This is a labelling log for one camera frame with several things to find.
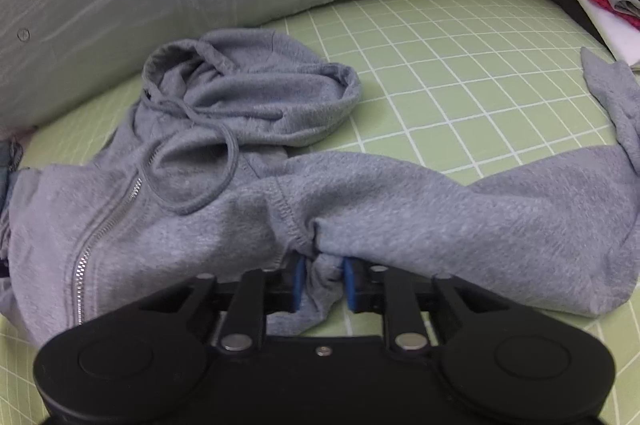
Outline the grey zip hoodie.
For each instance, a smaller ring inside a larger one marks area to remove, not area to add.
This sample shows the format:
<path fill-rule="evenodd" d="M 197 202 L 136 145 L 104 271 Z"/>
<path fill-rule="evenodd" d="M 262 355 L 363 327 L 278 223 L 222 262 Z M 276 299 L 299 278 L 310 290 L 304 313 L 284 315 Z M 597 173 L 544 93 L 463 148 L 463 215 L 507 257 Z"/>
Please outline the grey zip hoodie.
<path fill-rule="evenodd" d="M 616 143 L 462 185 L 373 154 L 311 151 L 360 99 L 357 73 L 274 30 L 165 44 L 84 166 L 19 170 L 1 312 L 35 345 L 184 279 L 306 259 L 296 334 L 341 298 L 342 261 L 449 273 L 517 303 L 596 317 L 639 278 L 639 85 L 582 50 Z"/>

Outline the green grid cutting mat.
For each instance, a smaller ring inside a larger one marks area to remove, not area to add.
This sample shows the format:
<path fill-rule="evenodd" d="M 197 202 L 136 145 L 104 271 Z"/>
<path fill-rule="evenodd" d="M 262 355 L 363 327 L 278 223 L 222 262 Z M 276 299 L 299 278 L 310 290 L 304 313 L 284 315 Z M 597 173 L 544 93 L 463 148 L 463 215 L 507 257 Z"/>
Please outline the green grid cutting mat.
<path fill-rule="evenodd" d="M 345 0 L 265 27 L 360 77 L 355 114 L 314 150 L 392 156 L 467 184 L 573 148 L 615 143 L 582 79 L 579 49 L 610 56 L 549 0 Z M 134 76 L 51 122 L 21 164 L 86 163 L 139 92 Z M 639 424 L 639 285 L 600 320 L 558 317 L 613 353 L 617 379 L 605 423 Z M 46 414 L 30 379 L 34 356 L 1 317 L 1 424 L 37 424 Z"/>

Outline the blue denim jacket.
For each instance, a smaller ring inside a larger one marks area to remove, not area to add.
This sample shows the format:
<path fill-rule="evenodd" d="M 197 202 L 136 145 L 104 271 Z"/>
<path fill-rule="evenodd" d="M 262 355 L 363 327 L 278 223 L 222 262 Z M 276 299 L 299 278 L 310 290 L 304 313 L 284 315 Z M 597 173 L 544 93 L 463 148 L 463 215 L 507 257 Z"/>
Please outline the blue denim jacket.
<path fill-rule="evenodd" d="M 9 228 L 9 203 L 12 191 L 20 173 L 20 166 L 23 155 L 22 146 L 14 139 L 1 141 L 1 278 L 9 278 L 8 241 L 10 236 Z"/>

